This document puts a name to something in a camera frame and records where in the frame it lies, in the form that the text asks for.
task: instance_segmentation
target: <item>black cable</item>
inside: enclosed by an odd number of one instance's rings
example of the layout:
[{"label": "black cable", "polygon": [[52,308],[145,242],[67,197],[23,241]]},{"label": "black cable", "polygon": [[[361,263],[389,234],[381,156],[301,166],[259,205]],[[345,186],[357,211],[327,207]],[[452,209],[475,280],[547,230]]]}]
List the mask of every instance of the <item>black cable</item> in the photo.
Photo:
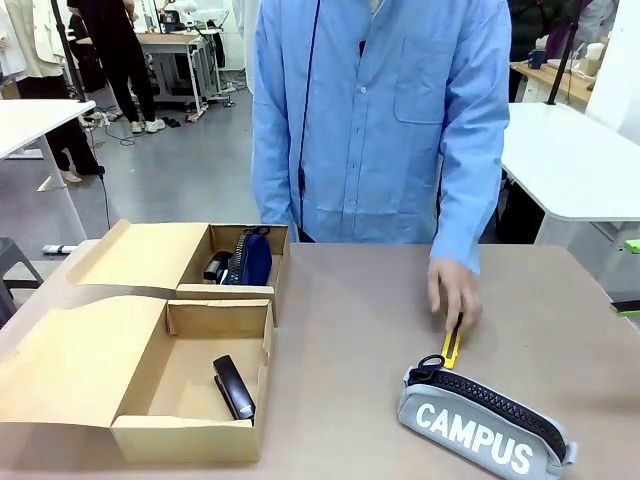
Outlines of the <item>black cable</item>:
[{"label": "black cable", "polygon": [[[91,150],[93,150],[93,156],[98,161],[98,157],[96,155],[96,144],[93,140],[93,130],[89,129],[89,135],[91,136]],[[100,178],[100,183],[102,183],[102,191],[104,192],[104,209],[107,214],[107,229],[111,230],[111,218],[109,216],[109,200],[107,200],[107,188],[104,185],[104,174],[98,174],[98,178]]]},{"label": "black cable", "polygon": [[555,105],[556,103],[556,95],[558,95],[558,89],[560,88],[562,77],[564,76],[564,69],[567,66],[567,60],[569,60],[569,54],[571,53],[571,49],[573,48],[573,41],[575,40],[576,32],[578,31],[581,12],[582,12],[582,0],[573,0],[573,14],[571,16],[571,27],[569,28],[567,43],[565,44],[564,51],[562,52],[562,59],[560,60],[560,65],[558,66],[558,73],[556,74],[556,78],[553,81],[553,86],[551,87],[551,93],[549,93],[549,99],[546,102],[547,105]]},{"label": "black cable", "polygon": [[113,138],[115,140],[118,140],[120,145],[123,146],[123,147],[133,147],[136,144],[135,141],[131,140],[132,138],[135,138],[134,136],[120,138],[120,137],[118,137],[116,135],[113,135],[113,134],[109,133],[109,126],[108,125],[104,126],[104,133],[107,135],[107,137],[111,137],[111,138]]},{"label": "black cable", "polygon": [[302,134],[300,136],[300,158],[298,159],[298,193],[300,194],[300,230],[304,231],[304,170],[302,169],[302,152],[304,150],[304,133],[307,125],[307,110],[309,108],[309,86],[311,85],[311,66],[313,65],[313,50],[316,45],[316,30],[318,29],[318,14],[320,13],[320,0],[316,4],[316,16],[313,20],[313,34],[311,36],[311,51],[309,52],[309,67],[307,68],[307,88],[304,98],[304,114],[302,116]]},{"label": "black cable", "polygon": [[107,228],[111,230],[111,219],[109,218],[109,201],[107,200],[107,189],[104,186],[104,175],[100,175],[100,183],[102,183],[102,191],[104,192],[104,208],[107,213]]}]

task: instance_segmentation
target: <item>chair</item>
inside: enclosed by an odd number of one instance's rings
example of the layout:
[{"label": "chair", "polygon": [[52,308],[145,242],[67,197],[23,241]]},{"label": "chair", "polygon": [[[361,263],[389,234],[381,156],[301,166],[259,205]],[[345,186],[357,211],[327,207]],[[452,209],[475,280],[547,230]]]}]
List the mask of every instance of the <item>chair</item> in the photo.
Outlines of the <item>chair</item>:
[{"label": "chair", "polygon": [[[5,280],[4,276],[16,264],[22,263],[31,272],[35,280]],[[0,237],[0,328],[16,313],[11,290],[14,288],[38,288],[42,277],[27,260],[22,250],[10,238]]]}]

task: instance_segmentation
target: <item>zipper pull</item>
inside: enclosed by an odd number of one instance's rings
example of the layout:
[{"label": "zipper pull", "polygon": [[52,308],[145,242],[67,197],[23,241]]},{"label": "zipper pull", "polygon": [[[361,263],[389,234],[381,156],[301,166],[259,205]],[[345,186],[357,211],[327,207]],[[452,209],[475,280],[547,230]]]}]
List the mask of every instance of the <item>zipper pull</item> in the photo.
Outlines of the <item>zipper pull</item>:
[{"label": "zipper pull", "polygon": [[429,355],[418,363],[418,366],[409,372],[408,385],[417,383],[430,383],[435,373],[444,366],[442,355]]}]

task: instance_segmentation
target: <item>table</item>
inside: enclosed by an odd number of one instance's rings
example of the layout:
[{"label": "table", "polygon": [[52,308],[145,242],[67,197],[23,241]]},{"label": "table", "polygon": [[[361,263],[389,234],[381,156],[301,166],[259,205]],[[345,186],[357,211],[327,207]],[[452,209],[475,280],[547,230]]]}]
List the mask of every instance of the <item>table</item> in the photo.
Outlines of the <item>table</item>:
[{"label": "table", "polygon": [[509,108],[502,166],[545,212],[536,244],[569,248],[577,225],[589,222],[611,240],[604,278],[640,226],[640,146],[565,105]]},{"label": "table", "polygon": [[60,175],[45,134],[95,106],[95,102],[80,103],[75,100],[0,101],[0,159],[34,140],[37,142],[49,167],[55,190],[64,192],[62,197],[75,240],[78,242],[86,240],[87,234],[71,200],[67,185]]},{"label": "table", "polygon": [[[0,331],[0,354],[47,307],[91,297],[73,290],[65,274],[93,244],[80,245]],[[456,370],[561,422],[580,444],[568,478],[629,478],[638,469],[640,422],[633,327],[614,316],[566,251],[480,249],[484,318],[463,339]],[[438,353],[444,339],[443,321],[432,318],[426,300],[428,255],[426,246],[291,245],[259,464],[127,465],[105,430],[3,425],[0,479],[494,478],[395,417],[406,368]],[[381,258],[389,260],[386,277]]]},{"label": "table", "polygon": [[[512,62],[511,68],[523,74],[529,82],[527,83],[523,102],[545,102],[549,98],[551,87],[558,74],[558,69],[544,64],[540,70],[533,70],[528,67],[527,62]],[[591,98],[588,87],[593,85],[593,80],[587,80],[576,74],[565,73],[558,89],[557,103],[565,103],[567,96],[573,102],[578,102],[582,111],[586,108]]]},{"label": "table", "polygon": [[[158,79],[160,92],[155,96],[158,102],[195,102],[196,115],[192,120],[199,119],[207,109],[206,100],[228,100],[223,94],[220,83],[220,72],[214,55],[207,52],[207,43],[211,40],[199,34],[189,32],[165,33],[136,33],[142,50],[153,57],[153,65]],[[90,37],[78,40],[78,44],[92,45]],[[175,55],[184,54],[189,64],[189,75],[193,95],[179,95],[172,92],[178,83],[178,67]]]}]

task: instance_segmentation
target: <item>white desk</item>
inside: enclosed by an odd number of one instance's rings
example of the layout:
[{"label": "white desk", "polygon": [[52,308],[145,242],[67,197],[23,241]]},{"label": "white desk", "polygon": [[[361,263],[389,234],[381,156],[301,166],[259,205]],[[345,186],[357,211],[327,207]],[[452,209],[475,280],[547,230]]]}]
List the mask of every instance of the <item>white desk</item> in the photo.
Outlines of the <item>white desk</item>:
[{"label": "white desk", "polygon": [[56,190],[64,191],[62,196],[78,243],[86,240],[87,234],[71,200],[67,185],[60,175],[45,134],[95,106],[94,102],[80,103],[75,100],[0,101],[0,158],[37,141]]},{"label": "white desk", "polygon": [[578,222],[593,224],[612,241],[602,278],[640,225],[640,146],[564,105],[510,111],[502,165],[545,212],[536,244],[568,249]]}]

